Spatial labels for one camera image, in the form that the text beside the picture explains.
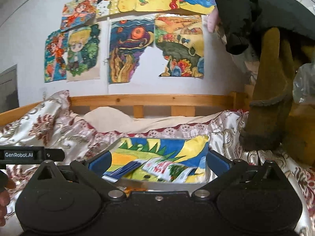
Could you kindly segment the person's left hand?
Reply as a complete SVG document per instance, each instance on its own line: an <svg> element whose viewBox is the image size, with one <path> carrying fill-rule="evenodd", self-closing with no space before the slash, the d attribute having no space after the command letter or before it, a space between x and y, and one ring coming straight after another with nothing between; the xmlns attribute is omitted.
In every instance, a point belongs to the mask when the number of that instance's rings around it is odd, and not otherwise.
<svg viewBox="0 0 315 236"><path fill-rule="evenodd" d="M14 189L16 187L15 182L10 179L5 173L1 171L1 195L0 195L0 219L1 227L5 225L5 216L7 215L7 206L10 204L10 195L7 189Z"/></svg>

